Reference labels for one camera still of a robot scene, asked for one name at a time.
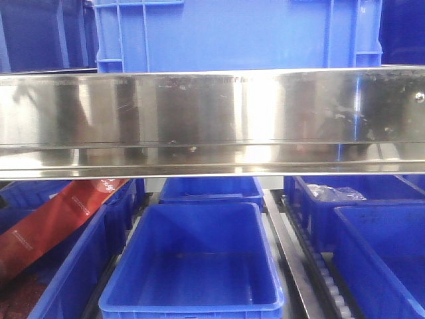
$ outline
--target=plastic bin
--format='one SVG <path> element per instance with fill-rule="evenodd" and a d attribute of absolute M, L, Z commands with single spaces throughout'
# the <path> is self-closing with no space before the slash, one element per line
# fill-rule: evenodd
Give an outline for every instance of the plastic bin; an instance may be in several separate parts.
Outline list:
<path fill-rule="evenodd" d="M 331 187 L 352 187 L 366 201 L 320 201 L 308 189 L 308 184 Z M 339 175 L 294 177 L 293 211 L 301 218 L 313 246 L 319 252 L 335 248 L 335 226 L 331 216 L 338 206 L 386 205 L 395 203 L 425 203 L 425 193 L 396 175 Z"/>
<path fill-rule="evenodd" d="M 94 66 L 93 22 L 91 1 L 0 1 L 0 72 Z"/>
<path fill-rule="evenodd" d="M 388 64 L 425 64 L 423 0 L 385 0 L 382 13 L 382 61 Z"/>
<path fill-rule="evenodd" d="M 126 219 L 133 213 L 135 180 L 125 184 L 95 216 L 25 272 L 36 273 L 47 288 L 29 318 L 81 317 L 93 289 L 113 255 L 126 244 Z M 33 210 L 0 210 L 0 233 Z"/>
<path fill-rule="evenodd" d="M 425 206 L 336 209 L 333 262 L 368 319 L 425 318 Z"/>
<path fill-rule="evenodd" d="M 283 303 L 258 206 L 225 203 L 148 207 L 99 306 L 104 319 L 278 319 Z"/>
<path fill-rule="evenodd" d="M 0 189 L 10 207 L 38 208 L 59 193 L 70 181 L 15 181 Z"/>
<path fill-rule="evenodd" d="M 382 0 L 95 0 L 99 72 L 381 65 Z"/>
<path fill-rule="evenodd" d="M 172 177 L 159 194 L 160 203 L 250 202 L 263 209 L 257 177 Z"/>

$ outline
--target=metal rail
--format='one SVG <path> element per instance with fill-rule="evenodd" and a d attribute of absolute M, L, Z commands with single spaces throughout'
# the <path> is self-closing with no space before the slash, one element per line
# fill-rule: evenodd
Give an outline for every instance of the metal rail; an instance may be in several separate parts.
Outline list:
<path fill-rule="evenodd" d="M 0 76 L 0 179 L 414 173 L 425 68 Z"/>

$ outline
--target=plastic bag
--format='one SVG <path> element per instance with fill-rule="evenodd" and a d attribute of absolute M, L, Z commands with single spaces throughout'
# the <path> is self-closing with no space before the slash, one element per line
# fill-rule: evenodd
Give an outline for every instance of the plastic bag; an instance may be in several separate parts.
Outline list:
<path fill-rule="evenodd" d="M 308 184 L 309 190 L 319 201 L 365 201 L 366 197 L 351 187 L 330 187 Z"/>

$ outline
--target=reflective metal surface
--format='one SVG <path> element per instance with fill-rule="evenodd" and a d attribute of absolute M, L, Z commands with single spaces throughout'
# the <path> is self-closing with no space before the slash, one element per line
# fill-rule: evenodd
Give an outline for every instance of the reflective metal surface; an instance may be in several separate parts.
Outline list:
<path fill-rule="evenodd" d="M 423 92 L 420 67 L 0 76 L 0 179 L 425 171 Z"/>

